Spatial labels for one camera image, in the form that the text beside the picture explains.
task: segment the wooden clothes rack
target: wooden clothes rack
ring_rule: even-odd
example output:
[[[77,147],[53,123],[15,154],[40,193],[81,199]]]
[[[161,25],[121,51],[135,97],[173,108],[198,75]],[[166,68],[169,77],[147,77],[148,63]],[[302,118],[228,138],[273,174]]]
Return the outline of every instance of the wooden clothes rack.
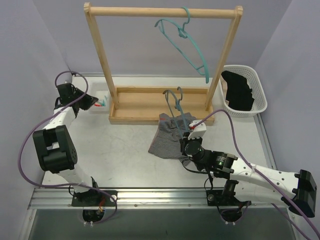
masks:
[[[188,10],[191,18],[231,19],[210,87],[183,88],[183,100],[180,102],[183,111],[185,113],[190,112],[197,119],[203,119],[213,111],[212,98],[235,38],[243,8],[242,6],[236,6],[235,9],[190,8]],[[171,89],[178,94],[176,86],[115,87],[96,16],[186,18],[188,17],[186,11],[183,8],[96,7],[87,2],[84,4],[84,13],[112,97],[109,121],[112,124],[158,124],[159,114],[166,113],[170,116],[163,92],[166,89]],[[175,105],[173,97],[170,97],[169,103],[174,115],[178,116],[180,112],[173,107]],[[211,117],[206,123],[212,125],[213,122],[214,117]]]

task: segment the white basket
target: white basket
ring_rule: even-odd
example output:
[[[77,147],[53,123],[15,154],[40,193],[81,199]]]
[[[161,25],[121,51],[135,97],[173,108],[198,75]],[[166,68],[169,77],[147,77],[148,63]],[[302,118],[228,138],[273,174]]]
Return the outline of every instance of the white basket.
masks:
[[[244,76],[247,80],[248,86],[252,89],[252,97],[254,98],[251,111],[239,111],[230,108],[226,103],[222,84],[219,79],[224,110],[226,110],[232,117],[238,118],[253,117],[256,114],[262,113],[264,110],[266,110],[268,106],[266,95],[262,89],[258,74],[253,68],[245,65],[225,65],[223,67],[223,71],[230,71],[232,73]]]

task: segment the black cloth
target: black cloth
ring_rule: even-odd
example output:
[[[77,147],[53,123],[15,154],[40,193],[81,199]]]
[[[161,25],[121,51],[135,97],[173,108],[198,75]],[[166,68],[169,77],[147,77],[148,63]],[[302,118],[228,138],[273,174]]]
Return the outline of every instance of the black cloth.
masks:
[[[223,71],[221,76],[228,86],[225,97],[229,101],[228,106],[234,110],[250,111],[255,99],[247,79],[231,71]]]

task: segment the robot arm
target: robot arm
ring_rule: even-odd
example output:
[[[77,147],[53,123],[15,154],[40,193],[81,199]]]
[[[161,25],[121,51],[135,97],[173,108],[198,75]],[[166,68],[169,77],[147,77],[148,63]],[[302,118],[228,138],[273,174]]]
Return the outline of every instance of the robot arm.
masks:
[[[199,121],[193,121],[192,127]],[[226,179],[224,190],[216,192],[215,205],[234,206],[247,201],[288,205],[289,210],[299,214],[272,185],[255,170],[259,170],[280,188],[309,218],[315,216],[317,185],[310,172],[283,172],[251,163],[233,154],[203,149],[202,137],[206,132],[204,123],[185,133],[180,140],[181,152],[189,156],[199,171],[206,171],[216,178]]]
[[[63,177],[68,183],[79,183],[95,187],[95,181],[77,165],[78,156],[71,140],[68,128],[77,117],[79,109],[89,109],[98,99],[88,94],[80,101],[64,109],[83,92],[71,83],[57,86],[60,97],[57,98],[54,113],[61,112],[43,129],[33,133],[33,141],[42,170]],[[74,186],[75,193],[84,193],[88,189]]]

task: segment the wooden base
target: wooden base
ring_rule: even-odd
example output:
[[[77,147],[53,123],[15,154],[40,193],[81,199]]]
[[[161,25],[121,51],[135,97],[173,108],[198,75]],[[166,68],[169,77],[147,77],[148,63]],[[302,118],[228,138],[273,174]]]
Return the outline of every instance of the wooden base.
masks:
[[[109,121],[111,124],[150,124],[159,123],[159,114],[165,113],[171,116],[168,104],[163,92],[171,89],[176,97],[180,93],[176,87],[117,87],[116,92],[119,99],[119,108],[116,109],[112,103],[110,106]],[[209,110],[205,109],[207,88],[183,88],[183,99],[180,102],[184,113],[191,113],[197,119],[204,119],[213,111],[212,105]],[[174,116],[180,115],[175,109],[175,100],[169,94],[169,103]],[[210,117],[206,124],[211,126],[214,117]]]

